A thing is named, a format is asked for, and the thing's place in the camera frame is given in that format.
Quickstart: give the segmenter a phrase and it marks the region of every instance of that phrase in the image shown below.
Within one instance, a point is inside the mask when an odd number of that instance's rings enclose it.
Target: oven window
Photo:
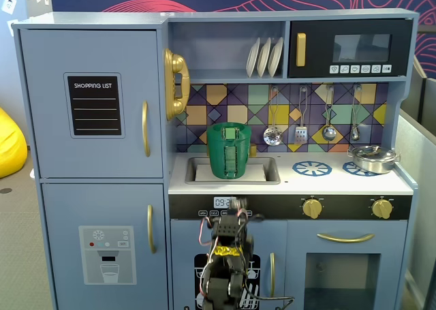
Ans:
[[[354,34],[334,37],[333,62],[387,61],[390,34]]]
[[[374,309],[380,254],[308,253],[304,310]]]

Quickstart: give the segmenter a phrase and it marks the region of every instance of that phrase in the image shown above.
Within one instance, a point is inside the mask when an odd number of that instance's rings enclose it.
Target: telephone handset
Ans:
[[[182,97],[176,97],[175,73],[182,75]],[[186,61],[182,56],[176,55],[165,49],[165,96],[166,96],[166,118],[171,120],[174,116],[181,114],[186,108],[191,89],[191,79]]]

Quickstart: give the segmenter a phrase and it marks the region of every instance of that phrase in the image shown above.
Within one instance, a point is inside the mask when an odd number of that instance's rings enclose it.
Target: green pot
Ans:
[[[238,179],[245,173],[251,128],[239,123],[215,124],[207,129],[212,173],[219,179]]]

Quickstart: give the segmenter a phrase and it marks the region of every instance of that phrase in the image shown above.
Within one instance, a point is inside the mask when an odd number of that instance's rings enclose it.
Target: silver pot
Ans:
[[[376,174],[390,172],[394,169],[395,163],[399,162],[401,158],[400,155],[390,149],[373,145],[354,148],[348,156],[353,157],[354,164],[359,168]]]

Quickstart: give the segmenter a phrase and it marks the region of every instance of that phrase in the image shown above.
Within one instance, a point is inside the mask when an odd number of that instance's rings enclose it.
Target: tiled backsplash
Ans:
[[[298,98],[300,84],[274,85],[279,95],[272,95],[272,110],[277,102],[275,125],[283,132],[283,143],[278,146],[265,144],[263,134],[273,122],[268,109],[270,85],[267,84],[205,84],[192,85],[191,95],[184,113],[176,117],[176,142],[178,152],[206,152],[206,129],[215,123],[237,122],[250,125],[251,143],[259,152],[345,152],[349,148],[352,128],[353,84],[334,84],[331,124],[337,130],[332,142],[322,138],[326,124],[326,98],[330,92],[324,84],[308,84],[307,111],[304,126],[308,129],[308,143],[294,144],[295,128],[300,126]],[[357,144],[380,144],[388,84],[362,84],[362,95],[356,93],[354,107],[357,110],[360,139]],[[305,96],[302,94],[301,110],[304,112]]]

